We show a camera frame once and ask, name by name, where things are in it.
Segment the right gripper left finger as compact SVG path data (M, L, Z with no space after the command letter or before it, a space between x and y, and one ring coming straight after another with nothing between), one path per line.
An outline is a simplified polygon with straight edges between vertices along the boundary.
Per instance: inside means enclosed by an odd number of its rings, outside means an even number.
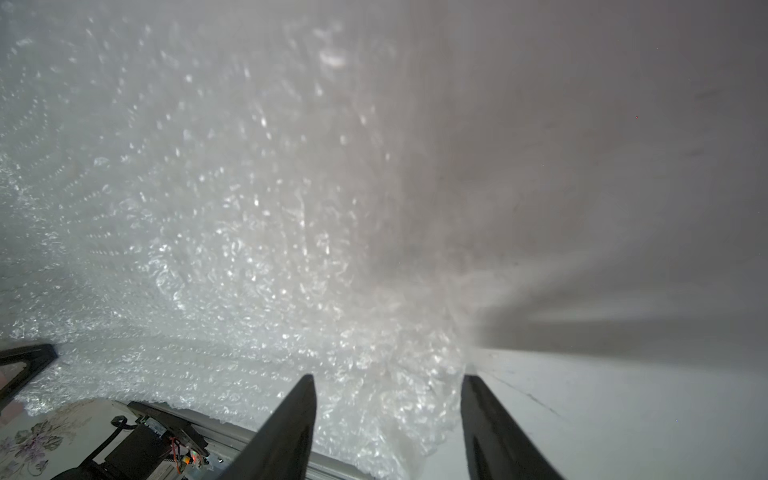
M314 377L304 375L219 479L306 478L317 412Z

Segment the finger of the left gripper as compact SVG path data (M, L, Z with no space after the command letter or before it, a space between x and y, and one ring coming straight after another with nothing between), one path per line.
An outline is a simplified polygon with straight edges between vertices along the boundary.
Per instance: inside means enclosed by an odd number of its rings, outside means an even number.
M58 359L52 344L42 343L1 350L1 411L38 375Z

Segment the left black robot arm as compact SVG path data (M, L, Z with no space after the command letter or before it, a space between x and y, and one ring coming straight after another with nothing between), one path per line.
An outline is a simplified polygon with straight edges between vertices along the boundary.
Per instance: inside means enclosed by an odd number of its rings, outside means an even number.
M6 349L1 352L1 370L10 370L1 381L1 408L6 409L32 380L58 359L51 344ZM124 416L111 421L114 431L77 466L57 474L57 479L148 479L173 452L166 433L147 425L130 423Z

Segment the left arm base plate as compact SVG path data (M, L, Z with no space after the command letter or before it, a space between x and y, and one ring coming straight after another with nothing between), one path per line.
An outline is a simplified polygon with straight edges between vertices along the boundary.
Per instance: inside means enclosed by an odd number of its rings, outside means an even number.
M190 421L145 403L132 401L127 407L137 416L136 428L127 438L129 450L147 464L142 471L168 458L178 473L209 464L208 442Z

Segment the bubble plate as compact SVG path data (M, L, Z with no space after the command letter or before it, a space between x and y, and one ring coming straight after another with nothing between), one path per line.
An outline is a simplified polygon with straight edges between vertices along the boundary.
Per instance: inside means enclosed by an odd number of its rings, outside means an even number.
M451 287L406 230L404 1L5 1L1 338L19 400L248 429L297 380L314 449L413 479L458 424Z

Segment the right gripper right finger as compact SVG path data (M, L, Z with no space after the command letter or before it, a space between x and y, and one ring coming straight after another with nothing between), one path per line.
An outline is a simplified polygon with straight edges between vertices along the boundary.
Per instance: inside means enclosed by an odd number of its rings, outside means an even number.
M477 375L463 379L461 417L472 480L563 479Z

